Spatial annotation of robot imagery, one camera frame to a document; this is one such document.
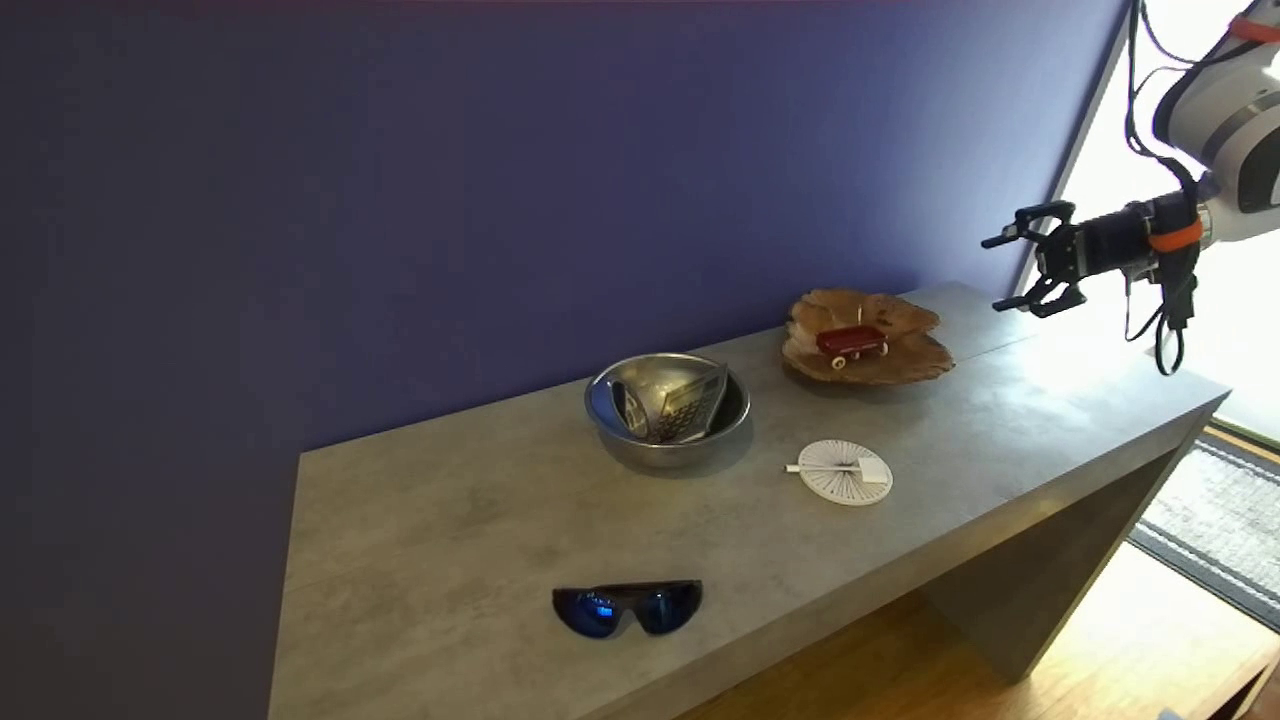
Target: sunglasses lens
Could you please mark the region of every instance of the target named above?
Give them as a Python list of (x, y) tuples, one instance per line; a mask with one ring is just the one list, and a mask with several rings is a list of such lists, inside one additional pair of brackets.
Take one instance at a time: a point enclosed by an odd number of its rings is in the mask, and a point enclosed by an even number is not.
[(634, 619), (647, 637), (668, 637), (681, 625), (686, 625), (686, 615), (698, 608), (704, 588), (698, 583), (662, 583), (653, 588), (653, 595), (642, 595), (634, 602)]
[(590, 640), (603, 640), (618, 629), (618, 608), (590, 592), (553, 592), (554, 615)]

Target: blue sunglasses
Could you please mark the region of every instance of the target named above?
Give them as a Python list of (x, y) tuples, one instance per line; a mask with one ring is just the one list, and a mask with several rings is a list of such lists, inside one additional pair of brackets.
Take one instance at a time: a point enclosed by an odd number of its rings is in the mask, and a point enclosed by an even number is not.
[(686, 625), (698, 598), (698, 579), (553, 588), (554, 615), (590, 640), (614, 637), (628, 613), (647, 637), (668, 637)]

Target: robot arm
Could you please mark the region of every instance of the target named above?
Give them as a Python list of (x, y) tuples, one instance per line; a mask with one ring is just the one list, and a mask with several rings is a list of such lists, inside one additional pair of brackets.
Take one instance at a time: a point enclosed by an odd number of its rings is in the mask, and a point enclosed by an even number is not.
[(1194, 261), (1213, 240), (1248, 240), (1280, 226), (1280, 0), (1252, 0), (1221, 45), (1190, 65), (1161, 98), (1150, 134), (1202, 163), (1190, 179), (1175, 159), (1150, 156), (1178, 176), (1178, 192), (1136, 198), (1120, 213), (1073, 225), (1073, 205), (1031, 205), (984, 240), (1000, 249), (1026, 240), (1036, 283), (1003, 294), (996, 312), (1022, 307), (1054, 316), (1083, 303), (1079, 279), (1122, 270), (1161, 283), (1156, 369), (1183, 356)]

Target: wooden floor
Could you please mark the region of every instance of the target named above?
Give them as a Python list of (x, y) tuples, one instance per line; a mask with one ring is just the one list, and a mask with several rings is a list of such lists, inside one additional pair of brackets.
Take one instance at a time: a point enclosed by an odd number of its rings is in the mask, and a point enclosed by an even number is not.
[(1000, 683), (957, 629), (906, 595), (690, 717), (1200, 720), (1274, 657), (1266, 629), (1120, 548), (1022, 683)]

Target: metal bowl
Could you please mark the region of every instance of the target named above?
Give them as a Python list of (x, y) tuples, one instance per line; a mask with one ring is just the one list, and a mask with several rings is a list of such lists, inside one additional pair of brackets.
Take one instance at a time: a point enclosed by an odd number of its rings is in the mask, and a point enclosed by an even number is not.
[(642, 472), (723, 461), (748, 437), (751, 395), (714, 358), (647, 350), (586, 380), (583, 406), (603, 449)]

